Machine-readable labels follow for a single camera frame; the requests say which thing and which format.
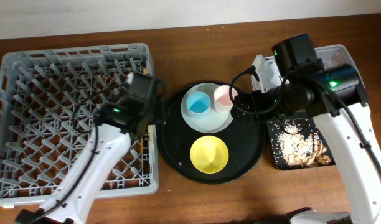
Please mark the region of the wooden chopstick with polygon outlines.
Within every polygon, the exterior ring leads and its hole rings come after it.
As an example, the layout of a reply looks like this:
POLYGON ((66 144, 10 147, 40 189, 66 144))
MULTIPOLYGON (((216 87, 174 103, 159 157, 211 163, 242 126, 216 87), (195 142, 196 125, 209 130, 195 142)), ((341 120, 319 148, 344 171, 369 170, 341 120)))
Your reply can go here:
POLYGON ((140 152, 143 154, 143 152, 144 152, 144 139, 143 139, 143 137, 140 138, 139 143, 140 143, 140 152))

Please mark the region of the yellow bowl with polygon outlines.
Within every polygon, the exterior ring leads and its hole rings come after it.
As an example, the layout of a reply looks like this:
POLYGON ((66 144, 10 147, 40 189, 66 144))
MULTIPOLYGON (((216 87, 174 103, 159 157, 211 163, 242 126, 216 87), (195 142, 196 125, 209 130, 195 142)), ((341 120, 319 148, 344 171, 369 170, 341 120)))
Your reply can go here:
POLYGON ((202 136, 190 148, 192 165, 204 174, 220 172, 228 163, 227 145, 218 137, 202 136))

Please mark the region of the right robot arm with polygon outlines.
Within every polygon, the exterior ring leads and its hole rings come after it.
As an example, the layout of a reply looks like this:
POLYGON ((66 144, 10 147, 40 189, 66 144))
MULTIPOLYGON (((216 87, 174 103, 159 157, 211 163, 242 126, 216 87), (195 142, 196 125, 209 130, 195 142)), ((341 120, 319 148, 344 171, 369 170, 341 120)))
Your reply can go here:
POLYGON ((231 96, 235 110, 261 120, 281 121, 304 111, 329 146, 350 202, 349 213, 301 208, 283 223, 381 223, 381 150, 375 137, 367 92, 349 64, 326 68, 307 34, 272 48, 280 79, 272 80, 254 63, 247 73, 260 89, 231 96))

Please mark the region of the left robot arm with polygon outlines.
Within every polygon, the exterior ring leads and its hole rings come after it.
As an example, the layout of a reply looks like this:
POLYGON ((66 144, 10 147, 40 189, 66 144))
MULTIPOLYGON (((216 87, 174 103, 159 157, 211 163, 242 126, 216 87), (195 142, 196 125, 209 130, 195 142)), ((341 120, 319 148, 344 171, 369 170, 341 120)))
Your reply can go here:
POLYGON ((122 84, 124 101, 107 103, 94 116, 85 147, 56 191, 35 212, 23 209, 15 223, 85 223, 105 179, 146 133, 164 122, 163 80, 130 73, 122 84))

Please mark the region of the grey dishwasher rack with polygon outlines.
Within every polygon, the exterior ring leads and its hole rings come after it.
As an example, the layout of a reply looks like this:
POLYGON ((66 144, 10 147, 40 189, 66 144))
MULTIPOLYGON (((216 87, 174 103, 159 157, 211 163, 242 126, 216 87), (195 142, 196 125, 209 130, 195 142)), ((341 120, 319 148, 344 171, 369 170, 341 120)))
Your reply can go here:
POLYGON ((0 68, 0 207, 41 203, 88 139, 93 115, 121 103, 131 72, 154 73, 146 44, 10 52, 0 68))

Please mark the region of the round black tray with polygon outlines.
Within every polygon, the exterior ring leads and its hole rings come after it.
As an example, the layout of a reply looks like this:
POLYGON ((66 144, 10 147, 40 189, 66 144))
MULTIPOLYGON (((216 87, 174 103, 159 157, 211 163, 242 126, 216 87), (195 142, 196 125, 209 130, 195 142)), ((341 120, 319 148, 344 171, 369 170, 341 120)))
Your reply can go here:
POLYGON ((181 101, 195 83, 177 91, 165 104, 165 123, 156 126, 158 151, 180 175, 203 184, 222 184, 245 175, 259 161, 265 148, 266 128, 258 118, 237 115, 224 130, 213 133, 228 147, 227 165, 219 172, 205 174, 191 163, 191 145, 204 133, 192 129, 181 115, 181 101))

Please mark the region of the pink cup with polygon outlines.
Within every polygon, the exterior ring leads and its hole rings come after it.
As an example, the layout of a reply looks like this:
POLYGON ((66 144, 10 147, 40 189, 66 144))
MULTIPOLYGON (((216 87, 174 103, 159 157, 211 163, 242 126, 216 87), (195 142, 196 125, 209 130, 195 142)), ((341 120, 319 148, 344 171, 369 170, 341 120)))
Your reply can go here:
POLYGON ((214 108, 218 113, 229 113, 233 107, 230 99, 230 86, 221 85, 214 91, 214 108))

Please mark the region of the white round plate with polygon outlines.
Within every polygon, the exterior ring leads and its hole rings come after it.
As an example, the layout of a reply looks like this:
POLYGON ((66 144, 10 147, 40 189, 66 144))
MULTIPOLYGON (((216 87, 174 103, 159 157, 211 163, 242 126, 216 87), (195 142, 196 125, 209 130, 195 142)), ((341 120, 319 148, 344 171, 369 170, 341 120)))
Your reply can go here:
POLYGON ((218 113, 214 108, 214 91, 218 87, 219 85, 214 83, 201 83, 186 91, 181 101, 181 115, 192 129, 202 133, 216 133, 225 129, 232 122, 233 118, 230 113, 218 113), (192 118, 186 106, 187 97, 197 91, 206 93, 211 100, 207 116, 202 119, 192 118))

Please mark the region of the blue cup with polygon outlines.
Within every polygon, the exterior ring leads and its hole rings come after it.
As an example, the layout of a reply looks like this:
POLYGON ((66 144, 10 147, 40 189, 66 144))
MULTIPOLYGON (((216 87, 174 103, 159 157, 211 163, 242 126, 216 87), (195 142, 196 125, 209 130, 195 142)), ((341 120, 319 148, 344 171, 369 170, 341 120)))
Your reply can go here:
POLYGON ((202 119, 207 116, 211 106, 210 97, 201 91, 191 93, 186 100, 186 106, 190 116, 194 119, 202 119))

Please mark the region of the clear plastic bin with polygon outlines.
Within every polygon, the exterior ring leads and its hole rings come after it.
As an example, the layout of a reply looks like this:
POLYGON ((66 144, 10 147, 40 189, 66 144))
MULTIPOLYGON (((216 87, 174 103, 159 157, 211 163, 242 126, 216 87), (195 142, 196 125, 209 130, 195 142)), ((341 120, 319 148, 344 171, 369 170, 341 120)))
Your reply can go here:
POLYGON ((317 47, 315 48, 315 51, 317 57, 322 59, 325 68, 333 68, 338 65, 349 64, 358 71, 350 53, 346 47, 341 44, 317 47))

